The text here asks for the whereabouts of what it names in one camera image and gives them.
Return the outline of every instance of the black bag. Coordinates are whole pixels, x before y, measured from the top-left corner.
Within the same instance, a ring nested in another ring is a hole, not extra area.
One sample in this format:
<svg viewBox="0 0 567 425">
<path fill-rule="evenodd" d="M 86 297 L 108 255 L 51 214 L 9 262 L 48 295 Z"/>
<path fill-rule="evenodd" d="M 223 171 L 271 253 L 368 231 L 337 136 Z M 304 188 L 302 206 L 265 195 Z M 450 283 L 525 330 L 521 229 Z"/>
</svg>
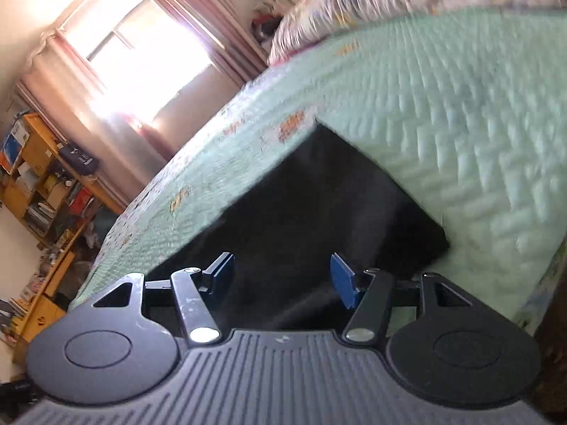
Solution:
<svg viewBox="0 0 567 425">
<path fill-rule="evenodd" d="M 73 142 L 65 144 L 59 150 L 59 154 L 81 176 L 90 176 L 99 168 L 99 161 L 84 153 Z"/>
</svg>

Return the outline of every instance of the folded black garment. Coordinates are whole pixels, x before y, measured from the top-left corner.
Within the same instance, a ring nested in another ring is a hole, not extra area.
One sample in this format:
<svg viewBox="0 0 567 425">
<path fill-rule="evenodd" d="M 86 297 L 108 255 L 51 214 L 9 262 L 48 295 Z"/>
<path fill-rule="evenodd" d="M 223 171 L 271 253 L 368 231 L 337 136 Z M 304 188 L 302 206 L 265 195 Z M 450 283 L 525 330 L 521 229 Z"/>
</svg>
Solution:
<svg viewBox="0 0 567 425">
<path fill-rule="evenodd" d="M 412 277 L 449 247 L 443 229 L 366 156 L 326 127 L 313 133 L 185 248 L 152 271 L 166 279 L 236 257 L 213 311 L 221 330 L 336 329 L 351 316 L 330 278 L 339 252 L 360 270 Z"/>
</svg>

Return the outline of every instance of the quilted bedspread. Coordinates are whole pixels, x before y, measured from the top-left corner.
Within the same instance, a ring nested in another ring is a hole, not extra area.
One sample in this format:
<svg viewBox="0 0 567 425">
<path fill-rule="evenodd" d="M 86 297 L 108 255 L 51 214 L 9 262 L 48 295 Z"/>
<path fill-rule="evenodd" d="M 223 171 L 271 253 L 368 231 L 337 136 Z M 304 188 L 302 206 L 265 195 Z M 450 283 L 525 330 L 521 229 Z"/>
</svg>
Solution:
<svg viewBox="0 0 567 425">
<path fill-rule="evenodd" d="M 533 330 L 565 258 L 565 39 L 563 12 L 467 10 L 349 32 L 270 68 L 119 218 L 74 304 L 178 251 L 316 119 L 443 225 L 451 250 L 434 271 Z"/>
</svg>

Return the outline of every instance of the curtain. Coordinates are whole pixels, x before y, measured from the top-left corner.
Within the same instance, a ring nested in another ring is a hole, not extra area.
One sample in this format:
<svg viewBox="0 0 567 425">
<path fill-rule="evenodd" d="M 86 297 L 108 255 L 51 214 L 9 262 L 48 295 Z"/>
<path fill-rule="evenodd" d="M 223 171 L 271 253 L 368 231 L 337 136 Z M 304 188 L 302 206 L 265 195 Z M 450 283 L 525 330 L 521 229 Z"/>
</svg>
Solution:
<svg viewBox="0 0 567 425">
<path fill-rule="evenodd" d="M 168 155 L 150 144 L 143 126 L 125 119 L 89 63 L 60 32 L 46 38 L 16 87 L 59 137 L 100 160 L 97 175 L 122 204 L 131 202 L 165 166 Z"/>
<path fill-rule="evenodd" d="M 237 86 L 266 69 L 266 54 L 240 24 L 230 0 L 154 0 L 189 28 Z"/>
</svg>

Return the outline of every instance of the wooden drawer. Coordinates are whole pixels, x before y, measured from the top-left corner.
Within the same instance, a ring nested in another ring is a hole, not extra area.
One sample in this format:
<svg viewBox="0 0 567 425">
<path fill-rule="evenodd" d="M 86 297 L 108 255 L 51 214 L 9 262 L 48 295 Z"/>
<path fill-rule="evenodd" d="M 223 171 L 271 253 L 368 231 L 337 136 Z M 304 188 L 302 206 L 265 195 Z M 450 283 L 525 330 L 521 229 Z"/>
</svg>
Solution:
<svg viewBox="0 0 567 425">
<path fill-rule="evenodd" d="M 36 299 L 39 299 L 39 301 L 22 330 L 22 338 L 28 343 L 62 316 L 59 307 L 43 295 L 36 297 Z"/>
<path fill-rule="evenodd" d="M 22 151 L 22 158 L 41 177 L 47 171 L 47 167 L 53 158 L 53 153 L 51 153 L 39 134 L 33 132 Z"/>
<path fill-rule="evenodd" d="M 12 179 L 4 191 L 4 204 L 14 216 L 21 219 L 28 208 L 28 196 L 16 185 Z"/>
</svg>

